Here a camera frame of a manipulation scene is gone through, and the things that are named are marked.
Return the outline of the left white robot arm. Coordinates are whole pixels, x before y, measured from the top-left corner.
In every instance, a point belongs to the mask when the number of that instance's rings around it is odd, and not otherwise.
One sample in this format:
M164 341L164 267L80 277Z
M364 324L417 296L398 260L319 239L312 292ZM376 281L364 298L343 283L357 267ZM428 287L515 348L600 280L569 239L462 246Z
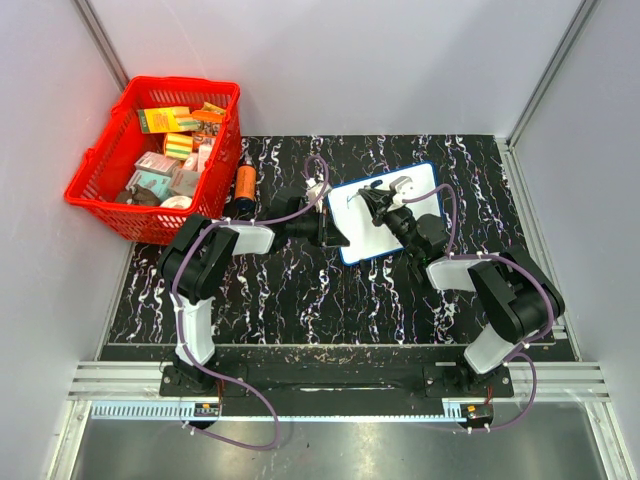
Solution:
M216 290L234 256L274 254L292 238L320 248L347 247L349 239L329 208L301 194L277 195L257 221L214 221L190 216L162 253L158 268L171 289L178 341L164 375L195 395L211 392L217 381L207 365L215 354L211 308Z

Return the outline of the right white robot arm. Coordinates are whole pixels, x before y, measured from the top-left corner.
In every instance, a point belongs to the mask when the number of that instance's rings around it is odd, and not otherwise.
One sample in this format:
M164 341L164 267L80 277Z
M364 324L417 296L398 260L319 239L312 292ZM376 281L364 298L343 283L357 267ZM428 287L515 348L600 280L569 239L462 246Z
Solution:
M435 214L415 217L409 205L452 187L442 184L409 198L411 180L400 177L388 189L379 181L358 190L376 227L384 226L402 245L416 280L435 290L474 292L488 324L464 353L454 375L456 387L476 396L491 382L490 372L512 360L532 342L547 335L565 313L565 301L526 248L516 245L501 253L454 254L456 227L445 231Z

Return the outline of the blue-framed whiteboard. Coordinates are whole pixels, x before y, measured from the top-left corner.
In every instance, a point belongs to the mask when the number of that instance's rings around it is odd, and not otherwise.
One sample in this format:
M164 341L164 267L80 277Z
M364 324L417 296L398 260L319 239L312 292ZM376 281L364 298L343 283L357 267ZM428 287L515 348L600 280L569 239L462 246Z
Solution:
M376 227L371 223L371 216L363 199L351 204L350 208L346 205L346 199L358 192L359 188L380 181L379 187L388 190L389 183L402 175L409 176L413 181L412 199L437 186L435 165L423 162L344 183L334 187L329 193L328 205L334 223L351 242L349 247L340 248L345 265L356 265L361 260L388 255L403 248L385 225Z

